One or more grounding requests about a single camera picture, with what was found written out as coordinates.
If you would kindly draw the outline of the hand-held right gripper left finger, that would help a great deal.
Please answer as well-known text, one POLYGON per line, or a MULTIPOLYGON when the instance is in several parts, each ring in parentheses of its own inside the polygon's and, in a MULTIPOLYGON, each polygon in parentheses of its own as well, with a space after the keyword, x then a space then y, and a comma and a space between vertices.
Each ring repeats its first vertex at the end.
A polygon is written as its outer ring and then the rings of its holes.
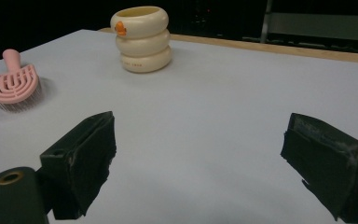
POLYGON ((46 209, 58 220, 86 215, 109 176, 116 152, 111 111, 77 124, 40 155, 38 176, 46 209))

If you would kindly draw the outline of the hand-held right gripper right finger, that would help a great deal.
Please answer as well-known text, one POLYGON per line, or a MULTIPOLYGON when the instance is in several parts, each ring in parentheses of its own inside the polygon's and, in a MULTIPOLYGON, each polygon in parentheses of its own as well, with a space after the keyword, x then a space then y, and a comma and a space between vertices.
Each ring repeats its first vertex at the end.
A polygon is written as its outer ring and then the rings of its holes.
POLYGON ((358 140, 328 123, 294 113, 281 156, 334 219, 358 224, 358 140))

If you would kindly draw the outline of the pink hairbrush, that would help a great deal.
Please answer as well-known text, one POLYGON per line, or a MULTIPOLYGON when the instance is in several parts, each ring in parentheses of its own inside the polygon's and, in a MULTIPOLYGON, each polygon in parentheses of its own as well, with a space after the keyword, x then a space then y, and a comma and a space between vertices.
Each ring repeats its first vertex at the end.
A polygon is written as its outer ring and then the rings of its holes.
POLYGON ((43 96, 39 75, 29 63, 21 65, 21 56, 14 49, 3 52, 7 72, 0 74, 0 109, 18 113, 32 108, 43 96))

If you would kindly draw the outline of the cream ringed cup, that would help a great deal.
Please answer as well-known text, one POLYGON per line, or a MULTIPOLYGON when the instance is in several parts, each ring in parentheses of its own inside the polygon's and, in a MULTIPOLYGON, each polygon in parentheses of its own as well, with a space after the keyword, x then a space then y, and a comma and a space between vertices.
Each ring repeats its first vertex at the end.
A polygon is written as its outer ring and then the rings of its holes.
POLYGON ((149 73, 171 61, 168 24, 169 16, 161 7, 131 7, 113 15, 110 25, 126 70, 149 73))

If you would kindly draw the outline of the white table mat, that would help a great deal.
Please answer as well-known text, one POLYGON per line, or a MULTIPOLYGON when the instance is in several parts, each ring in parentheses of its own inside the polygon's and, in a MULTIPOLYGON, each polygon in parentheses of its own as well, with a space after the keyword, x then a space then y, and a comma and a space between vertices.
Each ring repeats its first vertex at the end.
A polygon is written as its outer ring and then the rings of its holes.
POLYGON ((171 63, 124 70, 112 34, 80 30, 26 50, 41 76, 34 108, 0 110, 0 172, 110 111, 117 155, 77 221, 52 224, 342 224, 282 158, 292 113, 358 139, 358 56, 175 36, 171 63))

